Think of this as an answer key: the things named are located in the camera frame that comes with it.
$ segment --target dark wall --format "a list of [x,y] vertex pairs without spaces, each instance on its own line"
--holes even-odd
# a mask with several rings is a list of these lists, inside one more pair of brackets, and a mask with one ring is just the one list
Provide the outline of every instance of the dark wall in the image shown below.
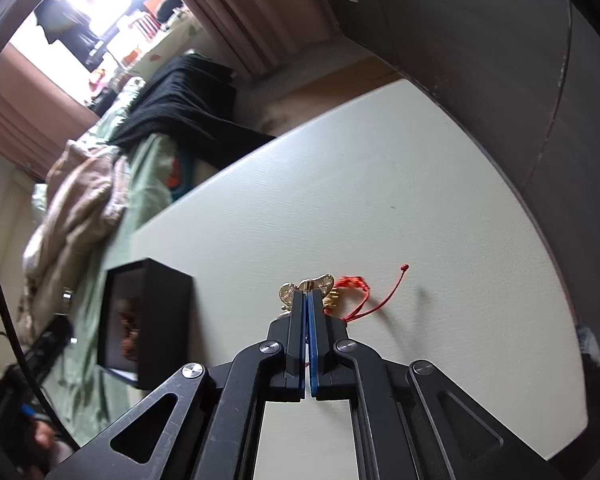
[[346,36],[419,83],[502,168],[600,342],[596,31],[570,0],[328,1]]

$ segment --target silver bolt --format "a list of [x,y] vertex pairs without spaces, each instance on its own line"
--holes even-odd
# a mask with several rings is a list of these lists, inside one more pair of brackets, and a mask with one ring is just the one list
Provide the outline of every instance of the silver bolt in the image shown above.
[[433,365],[425,360],[416,361],[413,364],[413,371],[418,375],[431,375],[433,373]]
[[358,343],[353,341],[353,339],[341,339],[336,343],[336,348],[340,352],[349,353],[353,352],[356,348],[358,348]]
[[280,351],[280,343],[277,341],[263,341],[260,343],[259,348],[263,354],[275,354]]
[[182,374],[187,379],[195,379],[197,377],[200,377],[200,375],[202,375],[204,371],[205,367],[203,367],[203,365],[201,365],[200,363],[189,363],[182,367]]

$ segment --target red object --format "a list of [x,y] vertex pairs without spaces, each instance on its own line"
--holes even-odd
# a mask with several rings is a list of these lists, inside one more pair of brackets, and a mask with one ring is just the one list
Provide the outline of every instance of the red object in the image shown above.
[[364,296],[364,298],[362,298],[362,301],[360,302],[360,304],[358,304],[358,306],[356,308],[354,308],[345,317],[343,317],[342,320],[344,322],[348,323],[349,321],[354,321],[356,319],[360,319],[361,317],[365,317],[368,314],[371,314],[371,313],[375,312],[376,310],[380,309],[381,307],[383,307],[385,305],[385,303],[391,299],[394,292],[398,289],[398,286],[400,285],[400,282],[402,281],[402,277],[404,276],[404,273],[407,272],[407,269],[409,269],[409,266],[407,264],[400,266],[400,277],[398,278],[398,281],[395,283],[393,290],[391,292],[389,292],[387,297],[384,298],[384,300],[382,300],[380,303],[378,303],[375,307],[373,307],[371,310],[367,310],[366,312],[363,312],[362,314],[360,314],[360,310],[362,310],[362,307],[365,306],[366,300],[369,299],[369,295],[371,294],[371,287],[366,284],[366,281],[362,276],[343,276],[343,277],[341,277],[335,283],[335,285],[334,285],[335,288],[360,288],[365,294],[365,296]]

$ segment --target black box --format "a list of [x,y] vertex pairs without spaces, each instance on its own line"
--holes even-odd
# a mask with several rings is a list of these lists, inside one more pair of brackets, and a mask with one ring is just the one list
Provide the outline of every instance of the black box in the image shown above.
[[[188,362],[192,297],[191,276],[150,258],[110,269],[100,311],[98,364],[141,390],[158,387]],[[125,358],[121,347],[120,305],[129,304],[139,312],[137,360]]]

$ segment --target pink curtain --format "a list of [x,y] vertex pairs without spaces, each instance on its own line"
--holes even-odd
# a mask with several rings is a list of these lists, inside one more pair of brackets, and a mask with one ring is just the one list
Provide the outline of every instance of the pink curtain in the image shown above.
[[58,88],[13,45],[0,54],[0,153],[45,178],[68,139],[98,117]]
[[324,0],[182,0],[232,68],[259,75],[335,30]]

